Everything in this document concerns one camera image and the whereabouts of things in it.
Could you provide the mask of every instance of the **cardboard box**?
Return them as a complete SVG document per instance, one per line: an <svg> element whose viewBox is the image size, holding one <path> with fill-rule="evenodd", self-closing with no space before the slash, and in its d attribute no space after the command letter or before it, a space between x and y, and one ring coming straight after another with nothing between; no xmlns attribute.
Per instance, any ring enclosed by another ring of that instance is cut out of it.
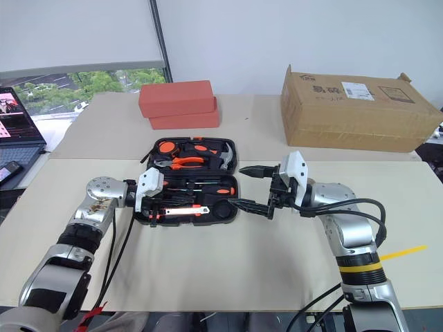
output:
<svg viewBox="0 0 443 332"><path fill-rule="evenodd" d="M143 85L138 105L145 118L214 111L209 81Z"/></svg>
<svg viewBox="0 0 443 332"><path fill-rule="evenodd" d="M398 79L292 73L281 110L288 145L410 152L443 121L406 74Z"/></svg>
<svg viewBox="0 0 443 332"><path fill-rule="evenodd" d="M188 129L188 128L215 128L220 125L217 98L213 98L211 112L196 114L181 114L179 116L159 116L150 118L153 129Z"/></svg>

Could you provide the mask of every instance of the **yellow tape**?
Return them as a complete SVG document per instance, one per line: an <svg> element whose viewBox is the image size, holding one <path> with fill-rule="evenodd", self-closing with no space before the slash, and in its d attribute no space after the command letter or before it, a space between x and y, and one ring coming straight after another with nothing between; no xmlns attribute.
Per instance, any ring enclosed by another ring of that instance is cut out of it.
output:
<svg viewBox="0 0 443 332"><path fill-rule="evenodd" d="M339 266L338 269L340 272L349 272L349 273L357 273L357 272L368 272L373 270L378 270L381 268L381 263L374 263L363 266Z"/></svg>
<svg viewBox="0 0 443 332"><path fill-rule="evenodd" d="M392 259L392 258L397 258L397 257L400 257L400 256L404 256L404 255L409 255L409 254L412 254L412 253L417 252L417 251L425 250L427 248L428 248L428 246L418 246L418 247L414 247L414 248L410 248L410 249L394 252L392 254L387 254L387 255L381 256L380 260L384 261L384 260L387 260L387 259Z"/></svg>

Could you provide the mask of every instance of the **red box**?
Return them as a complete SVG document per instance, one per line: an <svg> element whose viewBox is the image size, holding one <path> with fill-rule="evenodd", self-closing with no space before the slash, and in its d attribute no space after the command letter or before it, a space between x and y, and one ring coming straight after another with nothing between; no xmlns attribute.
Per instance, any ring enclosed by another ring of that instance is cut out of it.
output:
<svg viewBox="0 0 443 332"><path fill-rule="evenodd" d="M215 128L220 125L217 98L213 97L213 111L206 113L159 116L150 118L153 129Z"/></svg>
<svg viewBox="0 0 443 332"><path fill-rule="evenodd" d="M138 105L145 118L214 111L209 81L143 85Z"/></svg>

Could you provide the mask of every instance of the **brown cardboard box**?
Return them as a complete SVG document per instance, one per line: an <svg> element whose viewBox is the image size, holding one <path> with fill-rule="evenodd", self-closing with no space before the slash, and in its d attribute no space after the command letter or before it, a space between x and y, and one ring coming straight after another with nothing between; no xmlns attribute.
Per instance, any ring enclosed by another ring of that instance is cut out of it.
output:
<svg viewBox="0 0 443 332"><path fill-rule="evenodd" d="M443 113L398 79L292 73L281 95L288 145L409 152Z"/></svg>

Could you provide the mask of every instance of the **laptop keyboard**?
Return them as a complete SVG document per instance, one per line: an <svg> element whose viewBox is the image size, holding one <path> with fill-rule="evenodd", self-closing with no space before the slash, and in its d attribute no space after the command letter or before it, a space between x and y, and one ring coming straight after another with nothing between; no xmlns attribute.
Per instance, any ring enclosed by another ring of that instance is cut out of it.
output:
<svg viewBox="0 0 443 332"><path fill-rule="evenodd" d="M10 161L17 161L21 166L26 166L39 149L39 147L0 149L0 167L3 167Z"/></svg>

